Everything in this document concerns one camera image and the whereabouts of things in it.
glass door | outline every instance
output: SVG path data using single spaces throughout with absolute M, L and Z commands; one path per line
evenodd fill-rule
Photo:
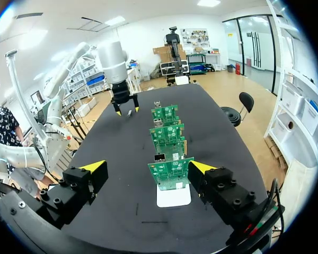
M 267 16 L 238 19 L 244 48 L 245 76 L 272 91 L 275 52 Z
M 235 67 L 236 63 L 238 63 L 241 74 L 243 74 L 243 54 L 237 20 L 229 20 L 223 24 L 228 50 L 228 64 Z

man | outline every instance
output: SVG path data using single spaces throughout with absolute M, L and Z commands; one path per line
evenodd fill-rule
M 22 147 L 24 137 L 19 123 L 7 107 L 0 106 L 0 143 L 7 146 Z M 39 197 L 40 189 L 34 180 L 41 181 L 46 186 L 54 182 L 44 175 L 43 172 L 33 168 L 13 168 L 11 165 L 7 168 L 8 173 L 21 188 L 30 195 Z

office chair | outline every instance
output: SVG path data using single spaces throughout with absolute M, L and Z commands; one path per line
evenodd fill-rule
M 227 115 L 230 122 L 233 126 L 237 127 L 240 123 L 242 123 L 247 115 L 253 109 L 254 100 L 251 95 L 248 93 L 242 92 L 239 94 L 239 100 L 243 104 L 242 109 L 240 112 L 231 108 L 231 107 L 221 107 L 222 111 Z M 241 118 L 241 113 L 243 112 L 244 108 L 246 108 L 246 113 L 243 118 Z

black tabletop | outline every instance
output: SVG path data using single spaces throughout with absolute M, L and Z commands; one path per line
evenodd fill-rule
M 133 101 L 122 104 L 123 116 L 109 105 L 74 156 L 71 166 L 76 167 L 106 160 L 109 179 L 93 204 L 84 206 L 63 231 L 98 246 L 129 251 L 211 253 L 225 247 L 232 228 L 209 204 L 203 205 L 193 187 L 189 205 L 156 205 L 156 184 L 147 167 L 155 154 L 149 133 L 154 101 L 162 106 L 178 105 L 178 116 L 185 124 L 187 157 L 227 167 L 239 184 L 256 193 L 260 203 L 266 198 L 266 190 L 249 150 L 199 85 L 142 92 L 138 101 L 138 113 Z

blue container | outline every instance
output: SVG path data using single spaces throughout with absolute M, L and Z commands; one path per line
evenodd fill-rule
M 87 82 L 87 85 L 90 86 L 90 85 L 93 85 L 93 84 L 95 84 L 95 83 L 98 83 L 98 82 L 104 80 L 104 78 L 105 78 L 104 75 L 102 75 L 102 76 L 100 76 L 100 77 L 97 77 L 97 78 L 93 78 L 92 80 L 90 80 L 90 81 Z

